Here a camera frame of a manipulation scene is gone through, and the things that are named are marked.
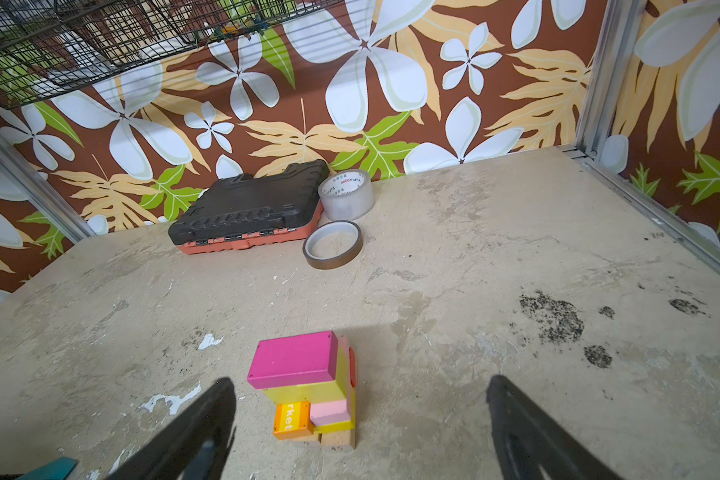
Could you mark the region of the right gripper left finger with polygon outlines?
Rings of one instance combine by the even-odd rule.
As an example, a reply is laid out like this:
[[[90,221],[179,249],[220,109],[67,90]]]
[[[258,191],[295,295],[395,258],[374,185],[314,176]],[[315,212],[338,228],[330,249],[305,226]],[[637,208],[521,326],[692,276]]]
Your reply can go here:
[[[164,430],[120,465],[111,479],[219,479],[234,442],[237,396],[217,379]]]

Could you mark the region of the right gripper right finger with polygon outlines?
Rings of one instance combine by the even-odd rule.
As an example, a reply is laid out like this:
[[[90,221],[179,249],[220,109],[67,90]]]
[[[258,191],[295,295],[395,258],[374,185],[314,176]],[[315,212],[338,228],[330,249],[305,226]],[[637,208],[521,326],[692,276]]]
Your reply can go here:
[[[496,457],[505,479],[619,477],[507,377],[491,378],[486,402]]]

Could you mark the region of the orange cylinder block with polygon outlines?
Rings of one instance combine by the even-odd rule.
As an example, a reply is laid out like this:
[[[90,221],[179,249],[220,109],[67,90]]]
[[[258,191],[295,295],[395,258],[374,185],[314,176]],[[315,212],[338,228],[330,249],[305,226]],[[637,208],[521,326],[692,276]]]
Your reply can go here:
[[[277,440],[294,440],[314,434],[307,401],[283,403],[276,406],[272,433]]]

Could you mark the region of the pink rectangular block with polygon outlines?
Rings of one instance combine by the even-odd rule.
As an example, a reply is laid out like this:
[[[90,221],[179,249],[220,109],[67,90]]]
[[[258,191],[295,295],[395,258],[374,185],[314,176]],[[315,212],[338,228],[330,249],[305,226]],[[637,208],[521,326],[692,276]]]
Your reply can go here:
[[[315,426],[342,423],[352,419],[351,398],[312,404],[310,420]]]

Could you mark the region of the teal roof block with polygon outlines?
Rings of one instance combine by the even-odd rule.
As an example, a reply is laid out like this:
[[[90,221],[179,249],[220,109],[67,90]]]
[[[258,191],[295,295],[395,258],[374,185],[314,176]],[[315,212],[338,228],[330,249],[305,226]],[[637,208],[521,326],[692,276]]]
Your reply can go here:
[[[60,457],[18,476],[16,480],[66,480],[77,464],[76,459]]]

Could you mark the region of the magenta rectangular block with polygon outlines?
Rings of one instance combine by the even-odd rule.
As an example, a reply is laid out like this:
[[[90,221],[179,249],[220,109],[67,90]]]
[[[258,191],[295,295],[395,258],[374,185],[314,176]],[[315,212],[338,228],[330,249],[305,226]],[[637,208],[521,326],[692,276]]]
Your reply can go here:
[[[338,337],[332,331],[262,340],[247,381],[255,389],[333,381],[338,348]]]

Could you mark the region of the small yellow cube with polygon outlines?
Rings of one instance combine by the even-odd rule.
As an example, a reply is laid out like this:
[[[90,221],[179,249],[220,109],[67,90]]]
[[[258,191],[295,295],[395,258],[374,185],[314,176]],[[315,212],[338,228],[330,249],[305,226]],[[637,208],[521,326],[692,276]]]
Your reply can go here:
[[[336,382],[321,382],[263,389],[275,404],[309,402],[310,404],[346,400],[347,387]]]

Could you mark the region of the natural wood block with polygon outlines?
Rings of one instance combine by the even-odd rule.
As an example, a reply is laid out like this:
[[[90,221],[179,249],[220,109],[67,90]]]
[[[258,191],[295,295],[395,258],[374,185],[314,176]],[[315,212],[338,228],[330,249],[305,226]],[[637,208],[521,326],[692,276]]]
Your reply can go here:
[[[327,451],[353,451],[356,447],[356,430],[343,430],[321,435],[320,445]]]

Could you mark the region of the yellow green cube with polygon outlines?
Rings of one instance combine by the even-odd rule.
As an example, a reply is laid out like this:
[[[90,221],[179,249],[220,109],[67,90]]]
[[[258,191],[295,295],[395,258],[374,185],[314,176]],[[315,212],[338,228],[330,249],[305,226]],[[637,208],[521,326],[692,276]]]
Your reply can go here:
[[[351,381],[350,381],[350,347],[347,339],[343,336],[338,337],[338,354],[337,354],[337,370],[336,381],[341,388],[344,398],[350,399]]]

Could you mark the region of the red rectangular block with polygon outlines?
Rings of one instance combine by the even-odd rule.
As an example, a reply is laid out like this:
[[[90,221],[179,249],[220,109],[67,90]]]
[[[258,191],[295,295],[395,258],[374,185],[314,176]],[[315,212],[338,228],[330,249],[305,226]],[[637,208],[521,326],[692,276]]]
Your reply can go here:
[[[349,369],[350,369],[350,384],[353,389],[357,388],[357,361],[356,353],[352,347],[349,347]]]

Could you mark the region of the black plastic tool case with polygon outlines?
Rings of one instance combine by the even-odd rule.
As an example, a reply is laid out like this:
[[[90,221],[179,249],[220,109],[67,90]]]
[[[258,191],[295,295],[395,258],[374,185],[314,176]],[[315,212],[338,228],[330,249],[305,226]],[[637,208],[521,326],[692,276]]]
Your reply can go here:
[[[292,163],[278,174],[216,181],[169,227],[185,254],[246,250],[304,240],[323,212],[318,187],[330,174],[322,159]]]

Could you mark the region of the clear glass jar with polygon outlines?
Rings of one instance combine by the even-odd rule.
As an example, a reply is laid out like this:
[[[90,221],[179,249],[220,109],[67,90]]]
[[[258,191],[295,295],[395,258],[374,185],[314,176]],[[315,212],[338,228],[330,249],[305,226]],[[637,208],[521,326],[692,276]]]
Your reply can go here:
[[[328,177],[318,187],[327,217],[353,221],[367,214],[375,204],[372,181],[365,170],[344,170]]]

